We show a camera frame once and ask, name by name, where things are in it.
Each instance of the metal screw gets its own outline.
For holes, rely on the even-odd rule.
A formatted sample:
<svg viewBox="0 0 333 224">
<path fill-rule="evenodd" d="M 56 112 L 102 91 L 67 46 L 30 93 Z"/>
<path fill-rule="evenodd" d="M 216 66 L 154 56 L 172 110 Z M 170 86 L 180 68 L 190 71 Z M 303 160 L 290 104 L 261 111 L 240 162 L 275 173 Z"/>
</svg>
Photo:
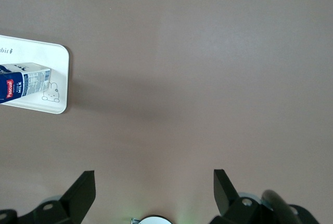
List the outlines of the metal screw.
<svg viewBox="0 0 333 224">
<path fill-rule="evenodd" d="M 0 214 L 0 220 L 6 219 L 7 218 L 7 214 Z"/>
<path fill-rule="evenodd" d="M 298 211 L 294 207 L 290 207 L 291 211 L 293 212 L 294 215 L 298 215 Z"/>
<path fill-rule="evenodd" d="M 250 199 L 244 198 L 241 202 L 247 207 L 252 206 L 252 201 Z"/>
<path fill-rule="evenodd" d="M 43 207 L 43 210 L 49 210 L 49 209 L 51 209 L 51 208 L 53 208 L 53 204 L 52 204 L 52 203 L 45 205 L 45 206 Z"/>
</svg>

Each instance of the brown table surface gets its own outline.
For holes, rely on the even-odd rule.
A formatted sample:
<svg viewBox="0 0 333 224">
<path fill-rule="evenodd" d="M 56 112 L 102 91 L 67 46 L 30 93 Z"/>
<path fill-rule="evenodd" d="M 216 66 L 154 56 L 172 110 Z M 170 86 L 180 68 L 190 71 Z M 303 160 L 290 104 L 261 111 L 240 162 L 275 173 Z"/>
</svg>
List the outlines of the brown table surface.
<svg viewBox="0 0 333 224">
<path fill-rule="evenodd" d="M 332 15 L 333 0 L 0 0 L 1 35 L 71 58 L 64 114 L 0 106 L 0 209 L 94 169 L 83 223 L 207 224 L 224 168 L 331 223 Z"/>
</svg>

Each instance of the white tray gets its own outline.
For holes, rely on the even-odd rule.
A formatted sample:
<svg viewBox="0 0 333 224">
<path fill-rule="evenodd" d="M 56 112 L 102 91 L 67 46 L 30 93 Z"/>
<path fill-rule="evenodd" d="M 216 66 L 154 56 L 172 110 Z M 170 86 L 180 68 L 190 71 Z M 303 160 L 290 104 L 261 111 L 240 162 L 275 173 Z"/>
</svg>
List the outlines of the white tray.
<svg viewBox="0 0 333 224">
<path fill-rule="evenodd" d="M 15 63 L 36 63 L 52 69 L 49 89 L 0 105 L 52 114 L 64 112 L 67 107 L 69 72 L 69 53 L 65 47 L 0 35 L 0 65 Z"/>
</svg>

